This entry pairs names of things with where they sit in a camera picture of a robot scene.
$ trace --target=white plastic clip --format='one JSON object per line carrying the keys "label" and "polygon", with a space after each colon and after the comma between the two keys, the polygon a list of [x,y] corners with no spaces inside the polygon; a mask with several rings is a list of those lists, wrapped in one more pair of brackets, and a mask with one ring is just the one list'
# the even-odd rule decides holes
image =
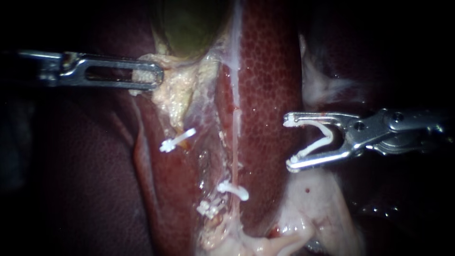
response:
{"label": "white plastic clip", "polygon": [[180,142],[188,139],[189,137],[196,134],[196,129],[191,128],[186,132],[180,134],[179,136],[175,137],[174,139],[167,139],[161,143],[160,151],[169,153],[175,149],[175,145],[179,144]]}

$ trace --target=laparoscopic forceps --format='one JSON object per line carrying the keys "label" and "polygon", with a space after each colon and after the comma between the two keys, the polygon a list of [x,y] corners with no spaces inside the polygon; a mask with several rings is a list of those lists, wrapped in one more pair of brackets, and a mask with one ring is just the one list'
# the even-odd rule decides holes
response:
{"label": "laparoscopic forceps", "polygon": [[[286,161],[288,171],[298,173],[343,159],[360,156],[366,149],[382,155],[403,154],[410,151],[433,151],[441,142],[453,143],[447,135],[453,117],[442,110],[381,109],[367,118],[335,112],[291,112],[284,116],[285,127],[316,126],[323,138],[307,146]],[[332,143],[334,134],[326,126],[338,128],[343,136],[339,149],[311,154],[317,148]]]}
{"label": "laparoscopic forceps", "polygon": [[[156,63],[128,58],[77,52],[43,52],[35,50],[3,51],[0,53],[5,73],[4,84],[21,83],[26,86],[109,87],[152,91],[164,79],[163,69]],[[153,82],[135,82],[128,76],[114,76],[115,70],[149,71]]]}

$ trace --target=dark background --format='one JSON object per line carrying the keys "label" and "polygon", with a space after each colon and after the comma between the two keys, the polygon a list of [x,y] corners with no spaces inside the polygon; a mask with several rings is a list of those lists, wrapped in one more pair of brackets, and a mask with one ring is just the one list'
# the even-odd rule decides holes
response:
{"label": "dark background", "polygon": [[[119,0],[8,1],[0,10],[1,49],[36,49],[45,51],[77,51],[95,53],[97,29],[100,22],[109,19],[121,23],[131,15],[126,8],[135,1]],[[299,3],[296,10],[301,17],[309,17],[316,6],[313,2]],[[401,4],[397,2],[369,1],[363,4],[344,1],[335,5],[347,13],[353,26],[381,50],[394,86],[385,107],[443,107],[453,108],[452,15],[449,6]],[[119,41],[124,40],[121,34]],[[115,55],[115,47],[108,53]],[[131,51],[129,56],[138,57]],[[0,68],[8,65],[3,61]],[[1,121],[6,120],[4,102],[11,99],[40,101],[49,99],[47,90],[27,89],[0,84]],[[441,252],[449,247],[447,239],[452,231],[451,206],[453,192],[453,151],[441,155],[416,155],[380,161],[396,161],[415,171],[412,177],[420,187],[419,198],[425,201],[425,211],[431,219],[422,223],[425,243],[415,244],[429,252]],[[42,211],[37,203],[33,185],[34,170],[24,171],[26,185],[0,195],[0,247],[2,255],[21,255],[29,252],[54,253],[55,245],[46,234]]]}

